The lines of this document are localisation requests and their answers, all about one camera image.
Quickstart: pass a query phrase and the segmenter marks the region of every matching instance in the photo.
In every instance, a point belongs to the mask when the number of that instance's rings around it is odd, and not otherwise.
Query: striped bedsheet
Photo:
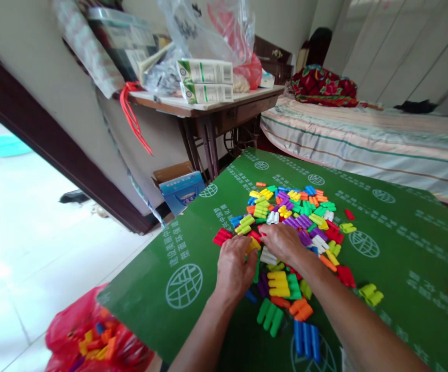
[[[448,203],[448,118],[324,107],[280,97],[261,128],[299,159],[429,190]]]

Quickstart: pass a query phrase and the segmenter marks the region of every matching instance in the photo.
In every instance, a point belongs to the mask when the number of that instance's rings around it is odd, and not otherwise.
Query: red floral fabric
[[[298,102],[324,106],[356,107],[357,85],[319,65],[305,66],[291,79]]]

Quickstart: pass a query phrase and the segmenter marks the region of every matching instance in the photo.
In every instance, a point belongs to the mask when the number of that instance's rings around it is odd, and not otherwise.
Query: white tile floor
[[[92,215],[92,202],[58,202],[75,189],[35,153],[0,158],[0,371],[43,371],[55,314],[114,278],[160,230],[139,236]]]

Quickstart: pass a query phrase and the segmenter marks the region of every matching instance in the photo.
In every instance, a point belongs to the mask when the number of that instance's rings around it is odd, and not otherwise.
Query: white circle logo
[[[255,168],[260,169],[262,171],[269,169],[269,164],[263,161],[258,161],[255,163]]]
[[[318,175],[310,175],[310,176],[308,176],[308,180],[311,183],[313,183],[315,185],[318,185],[318,186],[323,185],[324,183],[326,183],[324,181],[324,179],[321,176],[318,176]]]
[[[383,190],[373,189],[372,194],[379,199],[380,201],[388,204],[392,204],[396,202],[396,199],[391,194],[387,193]]]
[[[200,268],[193,264],[181,266],[174,271],[166,287],[166,300],[170,307],[182,309],[190,305],[200,293],[203,284],[203,274]]]
[[[357,230],[349,234],[349,242],[362,255],[375,258],[379,256],[380,250],[377,243],[366,233]]]
[[[214,196],[215,194],[217,194],[217,186],[215,186],[213,183],[209,184],[205,190],[203,190],[200,193],[201,197],[211,197]]]
[[[293,339],[291,340],[291,365],[294,372],[337,372],[336,361],[334,360],[334,355],[332,354],[329,344],[320,332],[318,333],[318,336],[321,340],[320,348],[322,361],[320,365],[318,365],[313,358],[307,359],[305,355],[302,357],[298,356],[295,348],[295,336],[293,336]]]

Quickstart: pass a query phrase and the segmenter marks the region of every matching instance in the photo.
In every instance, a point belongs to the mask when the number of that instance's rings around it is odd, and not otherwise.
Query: green board
[[[358,231],[338,257],[360,288],[384,294],[373,310],[422,360],[448,371],[448,210],[430,193],[255,149],[246,150],[99,295],[143,342],[171,363],[216,283],[220,247],[212,239],[246,212],[254,184],[324,190],[337,206],[335,221]],[[220,370],[341,371],[340,343],[322,308],[309,323],[321,334],[320,365],[296,356],[293,318],[271,338],[257,324],[261,304],[243,299],[231,320]]]

